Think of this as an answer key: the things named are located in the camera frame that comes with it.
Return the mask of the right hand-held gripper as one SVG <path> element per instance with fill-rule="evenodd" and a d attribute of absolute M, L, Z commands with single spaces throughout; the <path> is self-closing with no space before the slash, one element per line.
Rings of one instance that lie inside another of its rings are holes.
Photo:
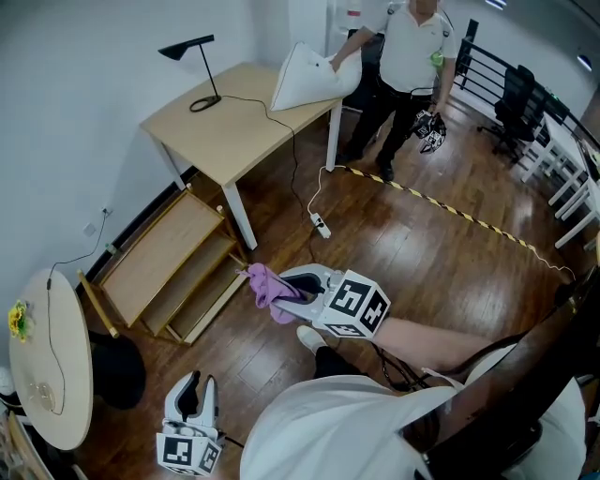
<path fill-rule="evenodd" d="M 279 278 L 302 296 L 325 294 L 324 301 L 276 298 L 270 305 L 277 323 L 299 319 L 336 338 L 373 339 L 391 302 L 373 280 L 352 270 L 334 271 L 309 263 L 280 273 Z"/>

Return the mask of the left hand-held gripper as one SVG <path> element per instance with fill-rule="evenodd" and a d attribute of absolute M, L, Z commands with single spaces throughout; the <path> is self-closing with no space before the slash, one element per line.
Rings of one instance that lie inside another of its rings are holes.
<path fill-rule="evenodd" d="M 157 464 L 173 473 L 208 477 L 216 471 L 224 440 L 215 428 L 218 422 L 217 381 L 212 375 L 207 377 L 199 403 L 197 387 L 200 378 L 201 372 L 193 370 L 165 397 L 165 417 L 179 422 L 165 419 L 162 431 L 156 434 Z M 189 417 L 192 424 L 182 423 Z"/>

